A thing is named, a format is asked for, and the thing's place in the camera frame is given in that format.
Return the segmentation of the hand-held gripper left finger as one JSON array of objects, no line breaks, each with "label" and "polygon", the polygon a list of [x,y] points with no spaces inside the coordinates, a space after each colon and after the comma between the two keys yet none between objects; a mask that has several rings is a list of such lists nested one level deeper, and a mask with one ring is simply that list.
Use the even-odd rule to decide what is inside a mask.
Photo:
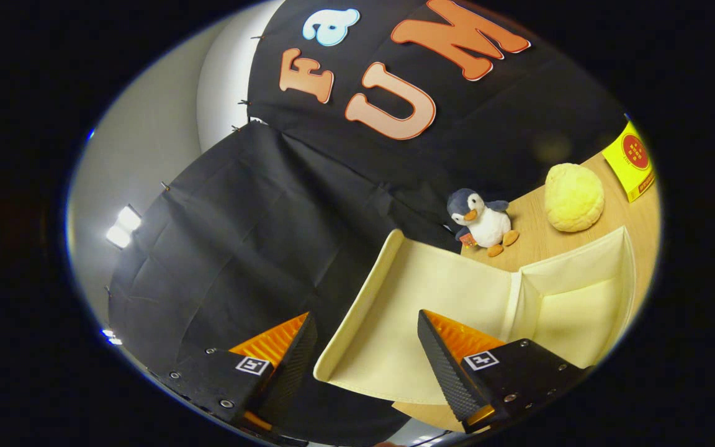
[{"label": "hand-held gripper left finger", "polygon": [[228,430],[305,446],[284,425],[317,341],[310,312],[152,312],[146,367],[173,398]]}]

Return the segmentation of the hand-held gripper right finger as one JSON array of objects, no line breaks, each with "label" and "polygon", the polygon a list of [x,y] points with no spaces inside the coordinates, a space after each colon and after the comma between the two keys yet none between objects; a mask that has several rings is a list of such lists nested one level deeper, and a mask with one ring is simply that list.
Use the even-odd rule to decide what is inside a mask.
[{"label": "hand-held gripper right finger", "polygon": [[501,340],[421,309],[418,337],[446,402],[468,435],[514,425],[585,379],[528,338]]}]

